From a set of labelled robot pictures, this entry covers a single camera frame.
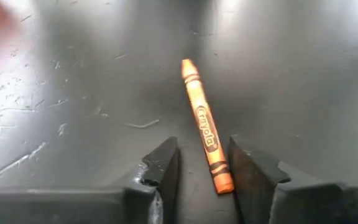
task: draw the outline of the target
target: orange crayon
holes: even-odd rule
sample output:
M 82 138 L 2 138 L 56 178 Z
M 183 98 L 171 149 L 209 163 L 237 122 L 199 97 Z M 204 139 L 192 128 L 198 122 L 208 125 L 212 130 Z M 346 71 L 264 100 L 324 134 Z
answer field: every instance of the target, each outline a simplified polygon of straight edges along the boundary
M 211 110 L 206 101 L 197 68 L 190 59 L 182 60 L 182 77 L 185 80 L 187 94 L 193 108 L 194 116 L 203 141 L 215 189 L 218 194 L 229 193 L 234 190 L 233 180 L 224 158 L 223 149 L 216 131 Z

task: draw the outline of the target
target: black metal jaw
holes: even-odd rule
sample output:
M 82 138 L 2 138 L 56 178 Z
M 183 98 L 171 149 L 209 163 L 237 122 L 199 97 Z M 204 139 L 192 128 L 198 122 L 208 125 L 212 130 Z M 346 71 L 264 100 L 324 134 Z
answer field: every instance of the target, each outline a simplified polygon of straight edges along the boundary
M 358 224 L 358 187 L 322 182 L 238 135 L 230 138 L 229 163 L 246 224 Z
M 168 138 L 112 187 L 0 192 L 0 224 L 171 223 L 179 156 Z

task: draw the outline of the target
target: gray metal surface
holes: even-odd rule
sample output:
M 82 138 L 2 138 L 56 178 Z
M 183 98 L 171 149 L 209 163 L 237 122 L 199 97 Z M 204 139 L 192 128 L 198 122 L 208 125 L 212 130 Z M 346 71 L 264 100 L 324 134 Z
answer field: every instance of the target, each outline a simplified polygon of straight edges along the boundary
M 358 182 L 358 1 L 0 2 L 0 187 L 109 185 L 176 136 L 178 222 L 234 222 L 232 197 L 212 186 L 186 57 L 224 145 L 240 133 L 320 179 Z

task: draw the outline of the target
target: crayola logo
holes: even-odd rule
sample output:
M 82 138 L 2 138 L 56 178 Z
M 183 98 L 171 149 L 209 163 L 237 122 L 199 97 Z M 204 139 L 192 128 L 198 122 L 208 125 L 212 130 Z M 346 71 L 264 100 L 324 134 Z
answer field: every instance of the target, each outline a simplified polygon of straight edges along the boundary
M 211 129 L 211 116 L 207 113 L 204 106 L 199 106 L 196 109 L 198 120 L 198 129 L 200 130 L 201 139 L 203 140 L 205 150 L 213 152 L 218 149 L 218 140 L 216 139 L 216 130 Z

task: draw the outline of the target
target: crayon tip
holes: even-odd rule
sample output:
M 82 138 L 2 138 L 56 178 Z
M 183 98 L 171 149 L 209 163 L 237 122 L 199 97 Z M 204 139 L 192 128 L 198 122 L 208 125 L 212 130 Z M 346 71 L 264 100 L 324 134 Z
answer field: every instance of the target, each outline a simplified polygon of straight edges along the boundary
M 198 74 L 197 68 L 193 65 L 190 59 L 184 59 L 181 61 L 181 75 L 186 78 L 189 75 Z

